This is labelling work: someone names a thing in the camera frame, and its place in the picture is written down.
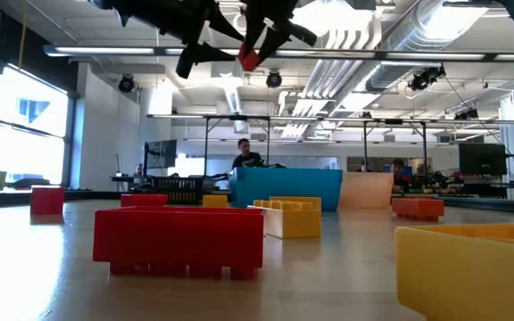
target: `gray floor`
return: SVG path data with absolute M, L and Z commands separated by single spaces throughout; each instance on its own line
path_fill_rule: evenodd
M 0 320 L 423 320 L 395 297 L 387 211 L 324 213 L 322 239 L 265 239 L 259 280 L 110 277 L 92 261 L 94 211 L 65 205 L 64 222 L 0 209 Z M 447 208 L 444 222 L 514 222 L 514 214 Z

